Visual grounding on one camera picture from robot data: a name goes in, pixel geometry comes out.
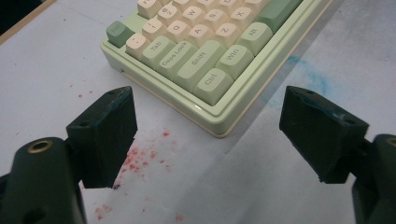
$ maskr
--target screw hole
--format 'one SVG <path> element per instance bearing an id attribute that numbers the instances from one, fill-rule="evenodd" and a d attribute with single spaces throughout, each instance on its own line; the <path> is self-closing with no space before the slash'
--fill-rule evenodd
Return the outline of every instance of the screw hole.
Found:
<path id="1" fill-rule="evenodd" d="M 27 151 L 29 153 L 40 153 L 43 152 L 49 148 L 51 148 L 53 145 L 53 142 L 50 140 L 43 140 L 39 142 L 35 142 L 32 145 L 29 146 Z"/>
<path id="2" fill-rule="evenodd" d="M 36 208 L 26 213 L 23 216 L 22 223 L 23 224 L 35 224 L 38 221 L 42 220 L 46 216 L 46 212 L 43 208 Z"/>

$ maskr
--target mounting hole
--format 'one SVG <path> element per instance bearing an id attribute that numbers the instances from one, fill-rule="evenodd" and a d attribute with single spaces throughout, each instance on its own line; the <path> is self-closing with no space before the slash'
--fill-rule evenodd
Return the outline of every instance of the mounting hole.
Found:
<path id="1" fill-rule="evenodd" d="M 26 213 L 23 216 L 23 220 L 22 223 L 23 224 L 35 224 L 39 221 L 41 221 L 42 219 L 44 219 L 44 217 L 46 216 L 46 211 L 44 210 L 44 208 L 36 208 L 33 210 L 30 210 L 28 213 Z"/>
<path id="2" fill-rule="evenodd" d="M 396 138 L 388 138 L 387 139 L 388 144 L 390 144 L 393 147 L 396 147 Z"/>
<path id="3" fill-rule="evenodd" d="M 29 153 L 40 153 L 43 152 L 49 148 L 51 148 L 53 145 L 53 142 L 50 140 L 42 140 L 33 143 L 32 145 L 29 146 L 27 149 L 27 152 Z"/>
<path id="4" fill-rule="evenodd" d="M 89 121 L 82 121 L 82 122 L 79 124 L 79 126 L 81 126 L 81 127 L 88 127 L 88 126 L 90 126 L 90 122 L 89 122 Z"/>

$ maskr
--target blue stain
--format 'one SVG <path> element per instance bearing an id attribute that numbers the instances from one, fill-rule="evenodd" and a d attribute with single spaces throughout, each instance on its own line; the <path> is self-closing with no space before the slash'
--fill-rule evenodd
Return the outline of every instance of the blue stain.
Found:
<path id="1" fill-rule="evenodd" d="M 303 60 L 297 56 L 291 55 L 286 60 L 284 68 L 291 71 L 297 71 L 297 76 L 289 77 L 287 85 L 305 88 L 326 97 L 331 91 L 329 80 L 310 62 Z M 274 109 L 281 109 L 283 105 L 283 98 L 285 95 L 286 85 L 282 84 L 280 88 L 283 90 L 278 91 L 269 101 L 265 96 L 261 95 L 261 99 Z"/>
<path id="2" fill-rule="evenodd" d="M 300 73 L 309 78 L 310 81 L 305 83 L 302 86 L 303 88 L 315 91 L 323 96 L 328 93 L 330 88 L 328 79 L 313 64 L 293 55 L 288 58 L 286 64 L 296 65 L 301 70 Z"/>

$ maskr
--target keycap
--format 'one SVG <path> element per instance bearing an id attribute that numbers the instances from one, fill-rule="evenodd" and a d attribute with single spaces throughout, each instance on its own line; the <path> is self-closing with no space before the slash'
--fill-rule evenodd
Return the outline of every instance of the keycap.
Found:
<path id="1" fill-rule="evenodd" d="M 221 96 L 233 85 L 233 79 L 218 68 L 210 69 L 199 81 L 194 94 L 209 105 L 215 105 Z"/>
<path id="2" fill-rule="evenodd" d="M 150 19 L 142 27 L 142 35 L 153 41 L 166 33 L 166 26 L 156 18 Z"/>
<path id="3" fill-rule="evenodd" d="M 253 59 L 254 56 L 250 50 L 241 45 L 232 45 L 221 56 L 216 67 L 230 75 L 233 80 L 237 80 Z"/>
<path id="4" fill-rule="evenodd" d="M 198 48 L 190 42 L 181 41 L 163 57 L 160 61 L 158 71 L 161 72 L 161 75 L 173 81 L 178 69 L 180 69 L 197 50 Z"/>
<path id="5" fill-rule="evenodd" d="M 165 5 L 158 11 L 157 20 L 168 26 L 180 17 L 181 12 L 175 6 Z"/>
<path id="6" fill-rule="evenodd" d="M 267 24 L 273 33 L 280 28 L 303 0 L 273 0 L 258 15 L 256 21 Z"/>
<path id="7" fill-rule="evenodd" d="M 236 44 L 245 46 L 256 56 L 272 36 L 273 33 L 271 29 L 265 23 L 253 22 L 245 32 L 241 34 Z"/>
<path id="8" fill-rule="evenodd" d="M 139 0 L 107 27 L 110 65 L 226 136 L 332 0 Z"/>
<path id="9" fill-rule="evenodd" d="M 211 39 L 214 35 L 213 31 L 209 27 L 198 24 L 192 27 L 187 36 L 187 41 L 195 45 L 196 47 L 201 47 L 207 40 Z"/>
<path id="10" fill-rule="evenodd" d="M 160 60 L 175 46 L 175 42 L 169 38 L 160 35 L 145 50 L 143 50 L 142 62 L 154 70 L 160 63 Z"/>
<path id="11" fill-rule="evenodd" d="M 156 16 L 162 6 L 157 0 L 139 0 L 137 2 L 138 14 L 146 19 Z"/>
<path id="12" fill-rule="evenodd" d="M 151 44 L 145 36 L 134 34 L 126 41 L 126 53 L 133 56 L 137 60 L 142 60 L 143 50 Z"/>
<path id="13" fill-rule="evenodd" d="M 192 92 L 198 81 L 215 66 L 224 52 L 225 48 L 219 42 L 208 40 L 178 70 L 175 83 L 184 90 Z"/>
<path id="14" fill-rule="evenodd" d="M 108 42 L 116 46 L 117 48 L 122 47 L 126 40 L 134 34 L 132 30 L 126 27 L 120 21 L 114 21 L 107 27 Z"/>

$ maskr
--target ctrl key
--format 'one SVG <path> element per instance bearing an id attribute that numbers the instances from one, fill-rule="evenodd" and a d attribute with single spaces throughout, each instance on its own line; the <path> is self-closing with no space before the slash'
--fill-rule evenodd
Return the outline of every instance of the ctrl key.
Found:
<path id="1" fill-rule="evenodd" d="M 114 21 L 106 29 L 108 42 L 117 48 L 121 48 L 126 40 L 134 34 L 132 30 L 126 27 L 120 21 Z"/>
<path id="2" fill-rule="evenodd" d="M 212 68 L 198 82 L 193 93 L 209 105 L 215 105 L 233 85 L 233 79 L 218 68 Z"/>

